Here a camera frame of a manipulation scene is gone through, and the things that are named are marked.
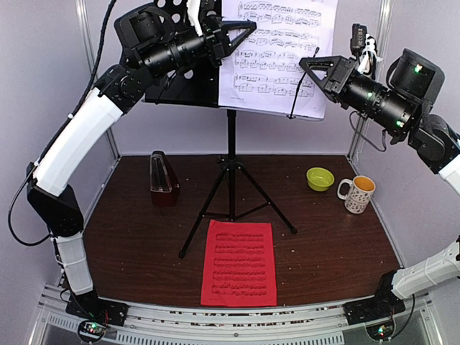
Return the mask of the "black music stand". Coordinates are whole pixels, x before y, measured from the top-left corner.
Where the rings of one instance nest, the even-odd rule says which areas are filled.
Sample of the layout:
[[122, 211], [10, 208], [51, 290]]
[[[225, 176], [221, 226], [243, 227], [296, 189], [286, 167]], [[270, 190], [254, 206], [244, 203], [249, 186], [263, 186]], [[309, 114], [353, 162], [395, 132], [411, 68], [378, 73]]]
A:
[[265, 96], [269, 108], [225, 109], [218, 98], [220, 69], [203, 48], [192, 29], [179, 34], [171, 43], [161, 45], [161, 55], [181, 54], [185, 66], [171, 63], [159, 86], [151, 87], [141, 103], [141, 114], [130, 125], [139, 133], [125, 140], [127, 154], [148, 154], [163, 150], [173, 155], [220, 155], [220, 173], [198, 212], [188, 237], [179, 252], [184, 257], [201, 221], [212, 214], [208, 207], [223, 180], [229, 181], [229, 209], [218, 218], [236, 218], [236, 172], [246, 172], [236, 156], [236, 116], [246, 121], [243, 151], [254, 155], [306, 155], [313, 151], [307, 143], [306, 126], [289, 120], [285, 111], [275, 110], [273, 96]]

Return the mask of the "white sheet music page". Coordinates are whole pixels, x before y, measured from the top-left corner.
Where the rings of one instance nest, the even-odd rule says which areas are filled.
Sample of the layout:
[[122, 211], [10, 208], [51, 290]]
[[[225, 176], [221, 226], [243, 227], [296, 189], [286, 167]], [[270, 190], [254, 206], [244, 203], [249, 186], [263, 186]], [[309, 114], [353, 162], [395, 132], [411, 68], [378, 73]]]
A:
[[337, 6], [337, 1], [223, 1], [224, 19], [249, 20], [257, 28], [223, 61], [219, 106], [322, 120], [326, 98], [299, 62], [331, 55]]

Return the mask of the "red paper sheet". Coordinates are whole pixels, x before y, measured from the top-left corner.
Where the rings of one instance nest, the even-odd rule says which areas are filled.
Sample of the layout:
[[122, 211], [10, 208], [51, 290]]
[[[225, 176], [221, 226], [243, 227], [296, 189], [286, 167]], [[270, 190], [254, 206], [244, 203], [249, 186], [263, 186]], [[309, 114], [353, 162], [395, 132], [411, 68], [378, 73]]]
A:
[[263, 308], [277, 305], [270, 223], [209, 223], [201, 305]]

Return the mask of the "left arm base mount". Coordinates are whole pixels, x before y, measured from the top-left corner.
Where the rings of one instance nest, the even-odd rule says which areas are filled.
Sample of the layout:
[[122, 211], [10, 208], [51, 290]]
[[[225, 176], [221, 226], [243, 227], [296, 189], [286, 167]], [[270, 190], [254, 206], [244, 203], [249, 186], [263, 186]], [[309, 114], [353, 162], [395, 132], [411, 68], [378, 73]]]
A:
[[65, 308], [67, 314], [81, 318], [76, 333], [87, 343], [100, 341], [113, 326], [123, 326], [127, 317], [128, 305], [125, 303], [101, 300], [101, 307], [90, 310], [76, 300], [70, 300]]

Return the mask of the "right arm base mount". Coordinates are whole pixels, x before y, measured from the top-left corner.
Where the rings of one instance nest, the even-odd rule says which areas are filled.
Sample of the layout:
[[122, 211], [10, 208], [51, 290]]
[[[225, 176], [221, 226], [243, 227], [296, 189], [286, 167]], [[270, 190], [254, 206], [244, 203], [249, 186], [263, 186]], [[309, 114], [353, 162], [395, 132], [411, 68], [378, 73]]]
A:
[[367, 335], [380, 343], [390, 341], [397, 334], [395, 315], [405, 311], [401, 300], [391, 302], [368, 298], [344, 304], [344, 312], [350, 326], [363, 323]]

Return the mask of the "brown wooden metronome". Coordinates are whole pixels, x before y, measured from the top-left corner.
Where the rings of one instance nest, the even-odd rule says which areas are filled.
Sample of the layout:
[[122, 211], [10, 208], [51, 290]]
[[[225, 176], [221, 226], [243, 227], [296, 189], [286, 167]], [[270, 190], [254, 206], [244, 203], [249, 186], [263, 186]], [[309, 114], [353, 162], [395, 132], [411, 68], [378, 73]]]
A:
[[149, 159], [150, 195], [157, 207], [173, 207], [180, 195], [180, 184], [163, 151], [154, 151]]

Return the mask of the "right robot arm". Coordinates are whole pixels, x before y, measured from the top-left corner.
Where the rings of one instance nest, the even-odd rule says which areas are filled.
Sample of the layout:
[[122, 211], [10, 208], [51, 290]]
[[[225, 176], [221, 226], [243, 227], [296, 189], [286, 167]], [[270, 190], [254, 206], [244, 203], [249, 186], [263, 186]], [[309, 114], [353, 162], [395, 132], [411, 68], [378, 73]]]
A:
[[[436, 175], [459, 190], [459, 134], [431, 109], [445, 75], [436, 64], [405, 49], [390, 66], [381, 84], [358, 70], [354, 58], [304, 57], [300, 67], [326, 98], [342, 108], [353, 108], [378, 123], [392, 137], [406, 141]], [[459, 276], [459, 241], [407, 269], [383, 275], [369, 312], [385, 316], [410, 296]]]

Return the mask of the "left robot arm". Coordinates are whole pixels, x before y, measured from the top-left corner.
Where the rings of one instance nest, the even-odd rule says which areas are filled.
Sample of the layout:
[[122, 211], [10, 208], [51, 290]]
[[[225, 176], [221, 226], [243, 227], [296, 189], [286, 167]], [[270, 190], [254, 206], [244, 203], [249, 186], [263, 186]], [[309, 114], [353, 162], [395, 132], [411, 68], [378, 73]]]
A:
[[225, 21], [212, 1], [187, 1], [180, 20], [156, 1], [114, 23], [121, 43], [119, 63], [94, 70], [76, 108], [28, 167], [21, 189], [55, 242], [76, 308], [88, 319], [104, 311], [88, 268], [84, 220], [69, 179], [99, 138], [169, 72], [186, 72], [201, 60], [222, 64], [257, 25]]

